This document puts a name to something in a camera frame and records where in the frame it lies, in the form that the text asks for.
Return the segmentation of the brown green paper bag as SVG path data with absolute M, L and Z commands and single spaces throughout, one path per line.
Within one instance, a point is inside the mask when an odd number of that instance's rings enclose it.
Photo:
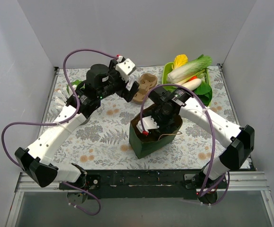
M 142 112 L 142 118 L 147 116 L 152 116 L 153 106 L 146 108 Z M 174 132 L 154 132 L 154 130 L 149 130 L 149 135 L 145 136 L 141 134 L 137 128 L 136 124 L 140 120 L 140 115 L 138 114 L 130 122 L 129 128 L 129 143 L 134 150 L 138 159 L 144 158 L 147 155 L 157 151 L 158 149 L 164 147 L 165 145 L 172 142 L 180 132 L 183 120 L 178 115 L 177 109 L 174 107 L 174 118 L 177 130 Z

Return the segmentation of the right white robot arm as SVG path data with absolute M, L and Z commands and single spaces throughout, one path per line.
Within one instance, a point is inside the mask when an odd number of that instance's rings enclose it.
M 212 154 L 208 163 L 191 182 L 202 188 L 215 186 L 229 170 L 239 170 L 254 149 L 255 130 L 232 123 L 204 105 L 201 99 L 183 86 L 167 91 L 159 85 L 147 93 L 156 105 L 143 117 L 143 133 L 157 130 L 164 133 L 171 120 L 179 116 L 191 120 L 212 136 Z

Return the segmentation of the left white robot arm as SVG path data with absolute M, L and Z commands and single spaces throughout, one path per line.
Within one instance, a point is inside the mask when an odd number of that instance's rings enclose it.
M 86 124 L 90 116 L 101 106 L 101 100 L 117 94 L 130 102 L 139 84 L 134 82 L 127 89 L 129 75 L 136 69 L 130 60 L 111 60 L 109 66 L 94 64 L 86 73 L 86 79 L 76 87 L 75 96 L 70 96 L 55 119 L 56 125 L 47 129 L 26 149 L 18 148 L 15 157 L 19 166 L 40 187 L 54 181 L 67 182 L 75 189 L 86 185 L 87 172 L 77 164 L 56 165 L 52 163 L 55 152 L 80 125 Z

